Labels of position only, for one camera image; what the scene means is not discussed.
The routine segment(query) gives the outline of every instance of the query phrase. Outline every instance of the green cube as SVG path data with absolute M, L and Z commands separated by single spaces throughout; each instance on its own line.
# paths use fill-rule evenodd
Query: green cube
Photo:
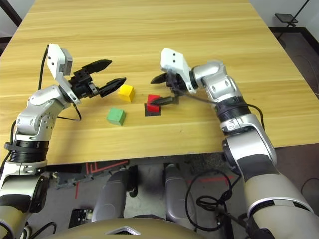
M 123 109 L 111 107 L 108 115 L 106 116 L 106 120 L 111 124 L 122 126 L 125 120 L 125 116 L 126 114 Z

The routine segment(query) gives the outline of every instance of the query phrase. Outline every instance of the cube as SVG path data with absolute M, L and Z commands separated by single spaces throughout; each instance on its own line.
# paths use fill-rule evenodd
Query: cube
M 148 102 L 146 104 L 146 109 L 148 111 L 153 111 L 153 112 L 159 112 L 160 111 L 160 106 L 156 106 L 156 105 L 152 105 L 150 104 L 150 102 L 152 102 L 153 100 L 159 98 L 159 95 L 149 95 L 148 96 Z
M 115 125 L 122 126 L 125 120 L 126 113 L 123 109 L 111 107 L 106 120 Z
M 118 91 L 118 96 L 120 99 L 128 102 L 132 102 L 132 99 L 135 95 L 135 90 L 133 86 L 130 85 L 122 85 Z

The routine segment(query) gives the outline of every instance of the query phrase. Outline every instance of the black cable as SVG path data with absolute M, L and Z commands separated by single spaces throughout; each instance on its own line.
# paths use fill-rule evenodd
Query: black cable
M 49 45 L 46 46 L 46 49 L 45 49 L 44 54 L 43 54 L 42 62 L 41 62 L 38 90 L 41 90 L 44 63 L 45 63 L 46 56 L 48 54 L 48 50 L 49 50 Z M 73 103 L 73 107 L 75 108 L 76 112 L 78 113 L 79 119 L 72 119 L 72 118 L 63 117 L 63 116 L 58 116 L 58 118 L 64 119 L 64 120 L 71 120 L 71 121 L 75 121 L 75 122 L 80 122 L 82 120 L 81 113 L 80 113 L 79 109 L 77 108 L 76 104 Z
M 301 189 L 300 189 L 300 193 L 303 195 L 303 189 L 304 189 L 304 186 L 310 181 L 310 180 L 318 180 L 319 181 L 319 178 L 309 178 L 307 179 L 303 185 L 301 186 Z
M 44 55 L 43 55 L 43 58 L 42 58 L 42 62 L 41 62 L 38 90 L 41 90 L 44 63 L 45 63 L 46 56 L 48 54 L 48 50 L 49 50 L 49 45 L 46 46 L 46 49 L 44 51 Z
M 75 108 L 76 112 L 78 113 L 79 119 L 72 119 L 72 118 L 63 117 L 63 116 L 58 116 L 58 118 L 60 118 L 60 119 L 65 119 L 65 120 L 72 120 L 72 121 L 75 121 L 75 122 L 80 122 L 80 121 L 82 120 L 81 113 L 80 113 L 80 111 L 79 111 L 79 109 L 77 108 L 77 106 L 76 106 L 75 103 L 73 103 L 73 107 Z
M 177 87 L 172 87 L 172 89 L 174 91 L 177 91 L 179 93 L 181 93 L 182 95 L 184 96 L 187 96 L 187 97 L 190 97 L 190 98 L 193 98 L 193 99 L 196 99 L 198 101 L 202 101 L 202 102 L 206 102 L 206 103 L 210 103 L 210 104 L 216 104 L 216 103 L 219 103 L 219 104 L 224 104 L 224 105 L 229 105 L 229 106 L 247 106 L 247 107 L 252 107 L 252 108 L 255 108 L 259 115 L 260 115 L 260 123 L 261 123 L 261 126 L 263 127 L 263 129 L 265 130 L 265 123 L 264 123 L 264 114 L 262 112 L 262 110 L 255 106 L 255 105 L 252 105 L 252 104 L 248 104 L 248 103 L 230 103 L 230 102 L 214 102 L 214 101 L 211 101 L 211 100 L 207 100 L 207 99 L 203 99 L 201 97 L 197 97 L 197 96 L 194 96 L 194 95 L 190 95 L 190 94 L 187 94 L 185 93 L 184 91 L 178 89 Z
M 14 134 L 15 124 L 16 124 L 16 120 L 12 123 L 12 126 L 11 126 L 11 133 L 10 133 L 10 143 L 11 144 L 13 144 L 13 134 Z M 2 165 L 1 165 L 2 173 L 3 173 L 5 162 L 9 159 L 10 155 L 11 155 L 11 151 L 8 152 L 8 154 L 6 155 L 6 157 L 4 158 L 4 160 L 2 162 Z
M 188 197 L 190 194 L 190 190 L 194 184 L 194 182 L 201 176 L 207 174 L 207 173 L 219 173 L 222 174 L 225 178 L 226 181 L 228 183 L 228 190 L 226 190 L 225 192 L 222 193 L 222 195 L 220 196 L 219 199 L 212 197 L 212 196 L 208 196 L 208 195 L 203 195 L 200 196 L 199 198 L 196 199 L 196 204 L 200 207 L 202 207 L 203 209 L 207 210 L 207 211 L 211 211 L 211 212 L 218 212 L 219 214 L 222 214 L 224 216 L 229 217 L 230 219 L 232 219 L 233 221 L 235 221 L 236 223 L 238 223 L 239 225 L 241 225 L 242 227 L 246 228 L 246 222 L 238 219 L 236 217 L 234 217 L 233 215 L 231 215 L 230 213 L 227 212 L 227 206 L 226 206 L 226 201 L 229 200 L 232 196 L 232 189 L 233 187 L 236 185 L 236 183 L 240 180 L 241 176 L 238 176 L 238 178 L 235 180 L 235 182 L 233 184 L 231 184 L 229 177 L 223 173 L 222 171 L 218 170 L 218 169 L 210 169 L 207 170 L 203 173 L 198 174 L 197 176 L 195 176 L 192 180 L 192 182 L 190 183 L 187 192 L 186 192 L 186 196 L 185 196 L 185 210 L 186 210 L 186 215 L 188 220 L 190 221 L 190 223 L 192 225 L 194 225 L 196 228 L 201 229 L 203 231 L 207 231 L 207 232 L 211 232 L 211 231 L 216 231 L 218 229 L 220 229 L 223 226 L 223 222 L 220 222 L 219 224 L 217 224 L 217 226 L 213 227 L 213 228 L 207 228 L 207 227 L 202 227 L 199 224 L 197 224 L 196 222 L 194 222 L 192 220 L 192 218 L 189 215 L 188 212 L 188 206 L 187 206 L 187 201 L 188 201 Z
M 53 229 L 53 233 L 52 234 L 55 234 L 55 231 L 56 231 L 56 223 L 55 222 L 49 222 L 47 224 L 45 224 L 43 227 L 41 227 L 39 230 L 37 230 L 35 233 L 33 233 L 29 239 L 34 239 L 36 238 L 41 232 L 43 232 L 45 229 L 47 229 L 49 226 L 53 226 L 54 229 Z

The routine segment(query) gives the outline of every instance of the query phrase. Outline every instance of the silver robot arm segment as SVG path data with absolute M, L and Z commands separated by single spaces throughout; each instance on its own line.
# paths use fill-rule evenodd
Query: silver robot arm segment
M 196 93 L 198 88 L 204 88 L 214 102 L 226 137 L 222 143 L 225 158 L 232 171 L 244 180 L 251 238 L 258 238 L 261 231 L 277 239 L 305 235 L 318 238 L 319 218 L 297 188 L 276 169 L 274 147 L 223 62 L 209 61 L 191 69 L 181 53 L 165 48 L 161 68 L 181 76 L 186 92 Z M 157 78 L 153 83 L 161 82 Z
M 4 164 L 0 180 L 0 238 L 19 238 L 27 219 L 42 210 L 49 181 L 41 176 L 47 166 L 46 154 L 59 113 L 80 98 L 108 95 L 121 86 L 126 78 L 109 81 L 96 87 L 91 73 L 105 69 L 112 61 L 99 60 L 74 72 L 67 81 L 72 57 L 66 49 L 49 44 L 47 64 L 59 85 L 36 91 L 27 107 L 16 119 L 13 141 L 5 144 L 10 158 Z

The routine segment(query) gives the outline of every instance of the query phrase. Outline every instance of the floor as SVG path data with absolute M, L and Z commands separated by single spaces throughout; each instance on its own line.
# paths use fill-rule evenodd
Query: floor
M 301 74 L 304 76 L 313 92 L 319 97 L 319 57 L 303 39 L 299 33 L 285 33 L 282 40 L 286 44 L 286 52 L 291 57 Z M 278 155 L 278 169 L 286 175 L 298 189 L 311 177 L 319 178 L 319 144 L 286 147 L 276 149 Z M 187 181 L 191 180 L 198 172 L 215 167 L 234 175 L 220 160 L 220 154 L 170 156 L 160 158 L 138 159 L 134 163 L 139 165 L 140 186 L 136 198 L 127 197 L 125 216 L 132 217 L 138 214 L 154 214 L 165 217 L 164 187 L 162 184 L 162 170 L 165 162 L 179 163 L 182 174 Z M 206 175 L 201 182 L 195 184 L 192 191 L 193 197 L 211 195 L 219 197 L 226 190 L 225 181 L 219 180 L 220 175 Z M 56 221 L 58 230 L 68 228 L 71 211 L 73 208 L 93 208 L 99 191 L 109 176 L 100 176 L 86 183 L 80 183 L 78 196 L 75 199 L 75 187 L 61 188 L 56 190 L 54 181 L 48 190 L 46 206 L 29 219 L 34 230 L 39 229 L 49 221 Z M 319 181 L 312 180 L 307 183 L 303 190 L 305 198 L 319 215 Z M 238 216 L 245 212 L 245 200 L 243 185 L 239 182 L 233 190 L 233 197 L 227 202 L 231 214 Z M 214 224 L 214 214 L 196 208 L 198 223 L 211 227 Z M 245 231 L 233 223 L 235 238 L 243 239 Z M 203 232 L 200 234 L 210 238 L 223 238 L 221 230 L 217 232 Z M 51 229 L 44 231 L 38 238 L 51 233 Z

